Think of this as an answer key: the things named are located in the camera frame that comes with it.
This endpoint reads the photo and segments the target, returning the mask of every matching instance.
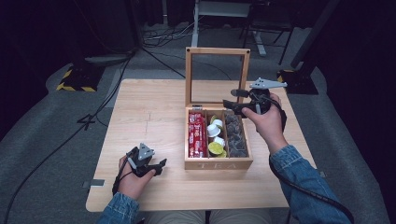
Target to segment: hand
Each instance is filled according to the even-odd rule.
[[[124,160],[126,160],[126,156],[120,159],[119,169],[121,168]],[[132,172],[131,165],[127,162],[127,164],[125,164],[122,170],[121,176],[125,176],[125,177],[120,182],[119,192],[130,198],[137,200],[137,198],[142,194],[143,189],[145,188],[147,183],[155,175],[155,170],[150,170],[142,177],[138,177],[131,172]]]
[[[271,93],[270,97],[281,105],[277,95]],[[256,130],[267,143],[271,155],[288,145],[282,131],[282,118],[275,105],[271,104],[270,109],[262,115],[246,107],[242,109],[242,113],[256,125]]]

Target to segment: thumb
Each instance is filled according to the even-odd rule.
[[[156,173],[155,169],[152,169],[148,171],[145,175],[143,175],[140,179],[142,179],[143,182],[147,184],[150,181],[150,179],[155,176],[155,173]]]
[[[252,116],[254,116],[254,113],[251,109],[244,107],[242,108],[242,113],[244,113],[244,115],[248,118],[248,119],[252,119]]]

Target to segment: jacket sleeve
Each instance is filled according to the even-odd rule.
[[[338,199],[318,171],[305,160],[294,146],[287,146],[270,157],[280,175],[309,191]],[[347,216],[330,204],[300,192],[280,181],[293,217],[301,223],[350,223]]]
[[[134,223],[138,210],[139,203],[136,200],[117,192],[96,223],[131,224]]]

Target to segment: person's left hand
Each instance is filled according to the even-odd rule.
[[[121,168],[124,160],[126,160],[126,156],[120,159],[119,169]],[[127,162],[127,164],[125,164],[124,166],[124,169],[122,170],[121,176],[125,177],[120,181],[119,193],[122,193],[130,198],[137,200],[137,198],[142,194],[143,189],[145,188],[147,183],[155,175],[155,170],[150,170],[142,177],[138,177],[131,172],[131,165]]]

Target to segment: red package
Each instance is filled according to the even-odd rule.
[[[189,120],[189,157],[206,157],[205,119],[201,113],[190,113]]]

